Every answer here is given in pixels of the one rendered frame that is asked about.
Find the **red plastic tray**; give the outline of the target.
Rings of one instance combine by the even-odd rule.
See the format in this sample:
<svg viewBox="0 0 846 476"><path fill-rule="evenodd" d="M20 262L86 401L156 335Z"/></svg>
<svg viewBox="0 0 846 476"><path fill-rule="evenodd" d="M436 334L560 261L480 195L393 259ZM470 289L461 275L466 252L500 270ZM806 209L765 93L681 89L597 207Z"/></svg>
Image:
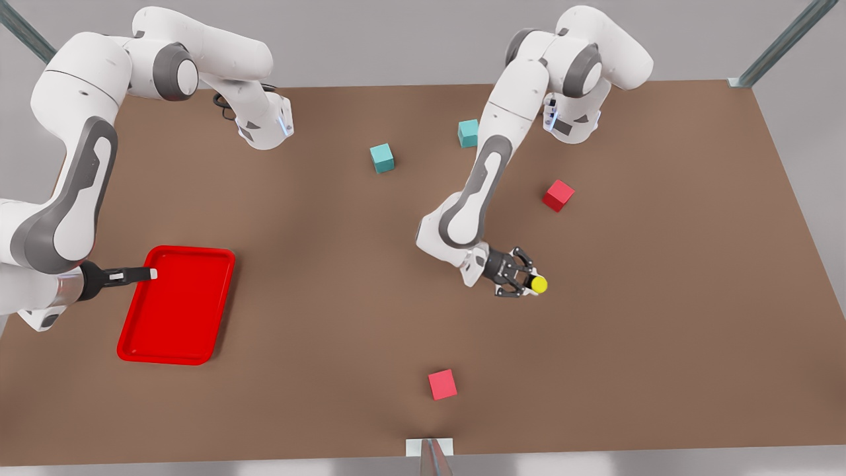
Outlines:
<svg viewBox="0 0 846 476"><path fill-rule="evenodd" d="M136 286L118 357L148 364L205 364L215 349L235 263L235 253L225 248L150 250L144 265L157 277Z"/></svg>

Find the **red cube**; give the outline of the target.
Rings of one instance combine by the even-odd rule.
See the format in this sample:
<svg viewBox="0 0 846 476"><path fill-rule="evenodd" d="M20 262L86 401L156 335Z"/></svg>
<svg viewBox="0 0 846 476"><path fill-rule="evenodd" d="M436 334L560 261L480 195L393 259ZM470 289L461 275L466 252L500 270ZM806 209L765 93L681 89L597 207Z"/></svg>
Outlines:
<svg viewBox="0 0 846 476"><path fill-rule="evenodd" d="M429 374L428 381L435 401L456 397L457 387L452 370L442 370Z"/></svg>
<svg viewBox="0 0 846 476"><path fill-rule="evenodd" d="M542 196L542 202L548 208L553 209L556 213L559 213L574 193L575 190L572 187L568 186L561 180L556 180L550 185L550 187L548 187L547 191Z"/></svg>

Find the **silver frame post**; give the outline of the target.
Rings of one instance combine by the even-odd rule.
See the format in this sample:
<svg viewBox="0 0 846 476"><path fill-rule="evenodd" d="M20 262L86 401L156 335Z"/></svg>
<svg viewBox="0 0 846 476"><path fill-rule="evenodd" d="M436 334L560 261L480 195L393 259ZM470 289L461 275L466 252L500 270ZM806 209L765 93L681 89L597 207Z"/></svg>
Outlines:
<svg viewBox="0 0 846 476"><path fill-rule="evenodd" d="M447 457L454 455L452 438L407 439L406 457L419 457L419 476L454 476Z"/></svg>
<svg viewBox="0 0 846 476"><path fill-rule="evenodd" d="M738 77L727 78L732 89L750 89L770 72L791 49L817 25L840 0L811 0L803 11Z"/></svg>
<svg viewBox="0 0 846 476"><path fill-rule="evenodd" d="M43 63L49 63L54 58L56 49L11 6L8 0L0 0L0 24Z"/></svg>

